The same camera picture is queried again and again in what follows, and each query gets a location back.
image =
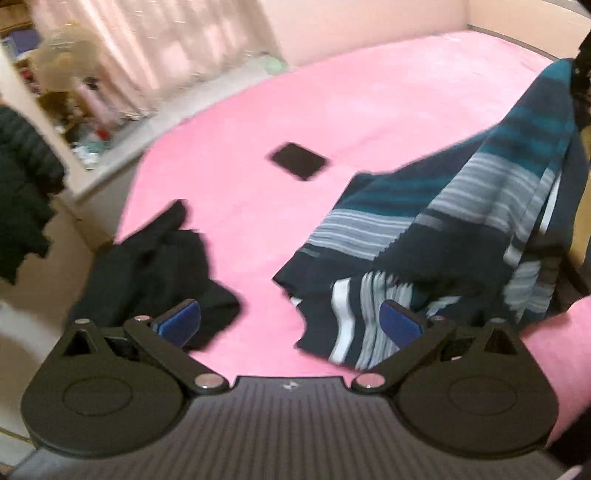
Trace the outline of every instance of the dark blue striped towel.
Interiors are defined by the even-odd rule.
[[[379,327],[385,299],[460,325],[545,317],[562,258],[585,267],[591,236],[570,75],[571,62],[557,61],[497,126],[351,180],[274,277],[306,320],[299,348],[376,365],[398,350]]]

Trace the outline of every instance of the black device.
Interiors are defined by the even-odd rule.
[[[564,468],[542,448],[557,413],[505,325],[429,324],[350,388],[258,377],[231,388],[142,319],[86,321],[23,396],[38,449],[9,479],[556,480]]]
[[[295,143],[287,143],[269,155],[271,161],[300,180],[310,180],[327,165],[320,155]]]

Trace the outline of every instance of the pink bedsheet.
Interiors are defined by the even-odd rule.
[[[357,171],[395,170],[491,126],[548,64],[498,38],[462,32],[356,51],[267,81],[154,144],[138,169],[119,238],[172,200],[187,199],[187,227],[204,233],[215,278],[245,306],[195,358],[230,380],[350,380],[352,371],[294,348],[304,323],[271,277]],[[315,181],[295,180],[265,159],[288,141],[325,155],[330,167]],[[588,308],[579,304],[571,315]],[[591,352],[587,330],[565,316],[527,340],[560,396],[557,431],[591,400],[591,377],[581,378],[586,370],[575,372],[562,357],[575,362]]]

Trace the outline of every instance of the black phone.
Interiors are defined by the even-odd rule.
[[[326,167],[326,158],[295,143],[287,143],[269,155],[270,160],[300,180],[310,180]]]

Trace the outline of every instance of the black plastic base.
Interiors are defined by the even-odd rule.
[[[133,453],[66,458],[39,450],[11,480],[556,480],[536,451],[503,460],[445,453],[410,433],[391,403],[341,378],[240,378],[198,397],[172,432]]]

